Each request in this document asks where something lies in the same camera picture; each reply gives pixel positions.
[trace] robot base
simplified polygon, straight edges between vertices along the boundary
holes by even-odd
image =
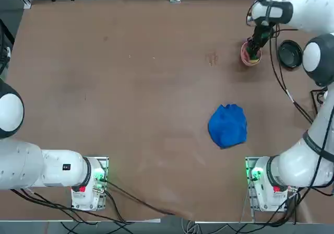
[[[277,188],[274,188],[267,177],[267,162],[269,157],[260,157],[256,161],[254,167],[249,167],[250,169],[250,184],[253,184],[255,195],[250,197],[257,198],[258,206],[254,207],[257,210],[262,212],[275,212],[277,208],[287,199],[288,190],[278,191]],[[285,211],[285,205],[283,205],[279,212]]]
[[[72,208],[80,210],[105,209],[106,183],[99,181],[100,178],[107,179],[109,158],[87,157],[91,165],[91,175],[86,187],[80,187],[79,191],[71,189]]]

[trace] crumpled blue towel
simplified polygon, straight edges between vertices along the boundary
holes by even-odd
[[[220,105],[212,115],[208,130],[221,148],[240,144],[247,139],[247,121],[243,109],[236,104]]]

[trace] wooden tabletop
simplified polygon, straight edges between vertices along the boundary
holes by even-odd
[[[260,64],[241,64],[252,35],[253,0],[101,0],[34,2],[25,10],[8,83],[25,102],[15,138],[44,149],[108,155],[109,178],[155,207],[187,219],[240,221],[245,156],[276,155],[309,127],[280,89],[269,50]],[[302,32],[283,32],[301,47]],[[312,110],[313,82],[302,68],[284,71],[295,100]],[[247,142],[220,149],[207,124],[220,104],[247,118]],[[70,204],[69,188],[39,192]],[[126,219],[161,217],[115,193]],[[67,219],[61,212],[1,191],[0,219]],[[310,193],[298,221],[333,223],[334,201]],[[243,221],[251,221],[249,204]],[[100,212],[115,216],[111,204]],[[270,214],[258,214],[266,221]]]

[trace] cable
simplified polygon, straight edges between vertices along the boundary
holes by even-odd
[[[31,191],[31,193],[33,193],[33,194],[35,194],[36,196],[38,196],[38,197],[40,197],[41,199],[43,199],[43,201],[42,200],[39,200],[39,199],[37,199],[37,198],[35,198],[35,197],[33,197],[33,196],[30,196],[24,189],[21,189],[21,191],[24,193],[24,195],[26,195],[28,198],[30,198],[30,199],[32,199],[32,200],[36,200],[36,201],[38,201],[38,202],[47,202],[47,203],[49,203],[49,204],[52,204],[53,206],[55,206],[55,207],[57,207],[57,206],[63,206],[63,205],[61,205],[61,204],[55,204],[55,203],[52,203],[52,202],[50,202],[49,200],[47,200],[47,199],[45,199],[44,197],[42,197],[40,194],[38,194],[38,193],[36,193],[36,192],[33,192],[33,191]],[[97,222],[96,223],[89,223],[89,222],[86,222],[85,220],[83,220],[75,211],[73,211],[73,210],[69,210],[69,211],[71,211],[72,213],[74,213],[81,221],[78,221],[77,219],[75,219],[73,216],[71,216],[68,212],[66,212],[66,211],[64,211],[63,209],[59,209],[60,211],[62,211],[63,213],[65,213],[67,216],[69,216],[72,220],[74,220],[75,222],[77,222],[77,223],[85,223],[86,225],[96,225],[97,224]]]
[[[276,42],[276,54],[278,54],[277,51],[277,37],[279,36],[281,31],[285,31],[285,30],[279,30],[278,27],[276,26],[276,31],[275,31],[275,36],[273,37],[272,34],[270,34],[269,36],[269,53],[270,53],[270,62],[271,62],[271,67],[273,70],[273,73],[275,75],[275,78],[277,80],[277,82],[279,83],[281,89],[285,92],[285,94],[290,98],[290,100],[292,101],[293,105],[297,108],[297,110],[302,114],[303,117],[305,117],[307,119],[307,121],[309,123],[313,122],[313,119],[311,118],[311,116],[291,97],[290,92],[288,91],[288,89],[286,88],[285,82],[284,82],[284,78],[283,78],[283,73],[282,73],[282,66],[278,60],[279,63],[279,67],[280,67],[280,73],[281,73],[281,78],[282,78],[282,82],[280,81],[277,72],[275,70],[274,64],[273,64],[273,57],[272,57],[272,46],[271,46],[271,39],[275,38],[275,42]]]
[[[201,228],[200,224],[198,224],[198,228],[200,230],[200,234],[203,234],[203,231],[202,231],[202,228]]]
[[[67,234],[70,234],[75,228],[77,228],[78,225],[80,225],[81,223],[77,223],[71,230],[68,231]]]
[[[327,193],[322,192],[321,190],[318,190],[317,188],[314,188],[314,187],[312,187],[312,190],[315,190],[315,191],[319,192],[320,194],[322,194],[324,196],[333,196],[334,195],[334,194],[327,194]]]
[[[166,215],[172,215],[174,216],[173,213],[170,213],[170,212],[166,212],[164,210],[161,210],[161,209],[158,209],[158,208],[155,208],[153,207],[152,205],[149,205],[148,203],[136,198],[135,196],[132,196],[130,193],[126,192],[125,190],[123,190],[122,188],[118,187],[116,184],[112,183],[112,182],[109,182],[108,180],[106,179],[100,179],[101,182],[106,182],[108,184],[110,184],[111,186],[117,188],[118,190],[122,191],[123,193],[125,193],[126,195],[128,195],[129,197],[131,197],[132,199],[136,200],[138,203],[141,203],[143,205],[145,205],[146,207],[150,208],[150,209],[153,209],[155,210],[156,212],[159,212],[159,213],[162,213],[162,214],[166,214]]]
[[[66,230],[68,230],[68,233],[67,233],[67,234],[69,234],[69,233],[79,234],[79,233],[75,232],[74,229],[75,229],[75,227],[77,227],[78,225],[80,225],[80,223],[78,223],[78,224],[77,224],[76,226],[74,226],[72,229],[69,229],[66,225],[64,225],[63,222],[61,222],[61,225],[62,225]]]
[[[216,233],[218,233],[219,231],[221,231],[221,230],[225,229],[227,226],[228,226],[228,225],[224,225],[224,226],[220,227],[218,230],[215,230],[215,231],[209,232],[209,233],[207,233],[207,234],[216,234]]]
[[[120,214],[120,211],[118,210],[117,208],[117,205],[116,205],[116,202],[115,202],[115,199],[113,198],[113,196],[108,192],[108,191],[104,191],[105,194],[111,199],[111,202],[113,203],[114,205],[114,208],[115,208],[115,211],[116,211],[116,214],[119,218],[120,221],[122,221],[123,223],[127,224],[127,222],[124,220],[124,218],[121,216]]]
[[[76,209],[76,208],[69,208],[69,207],[65,207],[64,205],[61,205],[61,204],[50,204],[50,203],[42,203],[42,202],[39,202],[37,198],[34,198],[34,199],[31,199],[27,196],[24,196],[22,195],[21,193],[19,193],[18,191],[14,190],[14,189],[11,189],[12,192],[14,192],[16,195],[22,197],[23,199],[29,201],[29,202],[32,202],[32,203],[35,203],[35,204],[39,204],[39,205],[42,205],[42,206],[46,206],[46,207],[49,207],[49,208],[53,208],[53,209],[63,209],[63,210],[70,210],[70,211],[76,211],[76,212],[82,212],[82,213],[85,213],[85,214],[88,214],[88,215],[92,215],[92,216],[95,216],[95,217],[100,217],[100,218],[104,218],[104,219],[107,219],[107,220],[111,220],[111,221],[114,221],[115,224],[117,224],[118,226],[122,226],[121,224],[123,224],[121,221],[119,220],[116,220],[116,219],[113,219],[111,217],[106,217],[106,216],[102,216],[102,215],[98,215],[98,214],[95,214],[93,212],[88,212],[88,211],[85,211],[85,210],[80,210],[80,209]],[[127,228],[125,228],[124,226],[122,226],[122,228],[124,230],[126,230],[127,232],[129,232],[130,234],[133,234],[131,231],[129,231]]]

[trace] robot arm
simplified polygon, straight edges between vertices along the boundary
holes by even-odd
[[[254,35],[246,52],[256,63],[257,52],[269,40],[276,24],[316,33],[303,52],[307,75],[328,95],[316,119],[303,137],[290,149],[274,157],[260,157],[253,169],[253,183],[262,211],[275,211],[287,197],[287,187],[308,187],[315,173],[326,128],[334,107],[334,0],[259,0],[248,21],[255,22]],[[313,186],[332,182],[334,169],[333,134],[329,134]]]
[[[23,123],[20,95],[0,79],[0,190],[70,186],[72,207],[80,210],[105,208],[106,171],[94,157],[71,150],[45,150],[8,138]]]

